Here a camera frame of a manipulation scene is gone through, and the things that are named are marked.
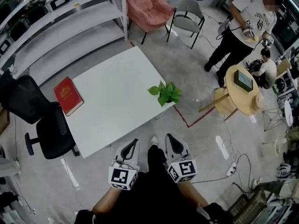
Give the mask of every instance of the chair backrest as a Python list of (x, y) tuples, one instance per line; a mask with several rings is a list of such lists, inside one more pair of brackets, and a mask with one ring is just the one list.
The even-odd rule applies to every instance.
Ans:
[(204, 17), (199, 3), (196, 0), (182, 0), (177, 7), (177, 11), (192, 13), (200, 19)]
[(54, 105), (43, 95), (31, 76), (25, 75), (17, 80), (8, 78), (6, 72), (3, 76), (0, 77), (0, 91), (6, 91), (0, 99), (3, 108), (30, 124), (53, 111)]

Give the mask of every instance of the concrete floor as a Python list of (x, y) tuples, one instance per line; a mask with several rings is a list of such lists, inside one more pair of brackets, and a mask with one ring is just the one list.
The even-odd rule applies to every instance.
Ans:
[[(200, 2), (204, 13), (214, 17), (217, 21), (224, 21), (227, 14), (214, 8), (214, 4), (215, 0)], [(214, 47), (220, 44), (220, 41), (215, 39), (218, 26), (216, 21), (206, 17), (203, 36)], [(160, 28), (150, 32), (145, 43), (141, 45), (143, 32), (135, 24), (132, 24), (128, 32), (129, 41), (144, 52), (161, 76), (165, 80), (174, 81), (176, 86), (184, 91), (184, 96), (176, 107), (188, 124), (202, 115), (198, 113), (199, 108), (211, 101), (213, 90), (218, 87), (215, 78), (217, 68), (213, 67), (209, 73), (206, 73), (203, 68), (214, 49), (204, 37), (198, 38), (194, 48), (190, 49), (194, 39), (190, 38), (190, 34), (190, 32), (173, 27), (169, 42), (166, 43), (166, 30)], [(53, 88), (64, 77), (74, 78), (90, 67), (130, 47), (131, 44), (123, 40), (102, 47), (56, 74), (41, 86), (41, 90), (50, 101), (55, 101)], [(258, 59), (261, 49), (262, 46), (258, 45), (246, 60)], [(272, 58), (275, 59), (278, 53), (275, 48), (272, 50)], [(261, 90), (261, 92), (265, 97), (264, 109), (277, 107), (277, 97), (273, 90)], [(69, 152), (64, 157), (46, 160), (39, 144), (34, 145), (34, 156), (29, 156), (26, 150), (24, 135), (28, 132), (32, 138), (36, 137), (35, 125), (29, 125), (11, 115), (11, 124), (0, 136), (0, 143), (9, 159), (14, 159), (16, 155), (20, 159), (21, 174), (8, 179), (8, 181), (16, 192), (19, 193), (20, 188), (31, 208), (36, 210), (36, 215), (29, 214), (29, 208), (26, 208), (27, 212), (24, 212), (28, 214), (32, 223), (46, 224), (48, 223), (47, 217), (54, 217), (62, 219), (66, 224), (71, 224), (75, 219), (75, 211), (91, 209), (105, 194), (109, 188), (108, 167), (114, 153), (119, 145), (133, 138), (138, 138), (140, 141), (140, 166), (145, 171), (147, 170), (146, 155), (150, 136), (155, 134), (164, 146), (165, 135), (175, 133), (190, 145), (190, 150), (197, 161), (199, 174), (193, 179), (193, 182), (225, 177), (230, 160), (224, 159), (215, 141), (217, 135), (221, 136), (223, 140), (229, 139), (223, 119), (223, 115), (214, 110), (197, 124), (187, 128), (176, 110), (171, 108), (160, 119), (150, 120), (114, 142), (111, 148), (104, 148), (86, 159), (74, 157), (72, 152)], [(284, 137), (286, 126), (281, 125), (264, 132), (262, 111), (259, 111), (254, 117), (237, 112), (226, 124), (231, 133), (236, 155), (247, 154), (250, 159), (250, 178), (262, 177), (264, 181), (274, 180), (276, 167), (282, 161), (282, 153), (274, 158), (263, 157), (260, 154), (260, 146), (264, 142)], [(225, 141), (224, 146), (227, 147), (230, 154), (232, 147), (229, 142)], [(73, 175), (72, 180), (65, 169), (65, 163), (69, 173)], [(235, 174), (224, 180), (198, 183), (194, 186), (208, 202), (217, 202), (227, 209), (240, 195), (240, 191), (232, 185), (232, 182), (239, 183), (245, 190), (248, 190), (249, 162), (245, 156), (240, 159), (238, 170), (240, 175)]]

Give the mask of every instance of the framed picture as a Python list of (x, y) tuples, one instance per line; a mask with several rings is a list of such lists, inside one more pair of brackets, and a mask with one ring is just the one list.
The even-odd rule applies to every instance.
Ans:
[(2, 108), (0, 105), (0, 135), (3, 133), (3, 131), (6, 129), (6, 127), (9, 125), (9, 112)]

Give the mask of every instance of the green box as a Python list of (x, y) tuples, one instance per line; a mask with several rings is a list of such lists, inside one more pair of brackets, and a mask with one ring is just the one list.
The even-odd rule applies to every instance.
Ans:
[(246, 75), (244, 75), (242, 72), (237, 70), (234, 73), (234, 83), (246, 90), (247, 92), (250, 92), (253, 90), (253, 82), (252, 79), (248, 78)]

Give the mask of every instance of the black office chair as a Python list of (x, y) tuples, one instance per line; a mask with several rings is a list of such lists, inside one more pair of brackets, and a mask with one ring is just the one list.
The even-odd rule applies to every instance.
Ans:
[(30, 155), (32, 145), (40, 143), (46, 159), (55, 159), (73, 151), (76, 145), (67, 126), (63, 111), (58, 102), (49, 102), (34, 79), (25, 75), (17, 80), (11, 77), (9, 70), (0, 77), (0, 102), (3, 108), (19, 116), (30, 124), (36, 125), (37, 137), (30, 139), (25, 134), (25, 142)]

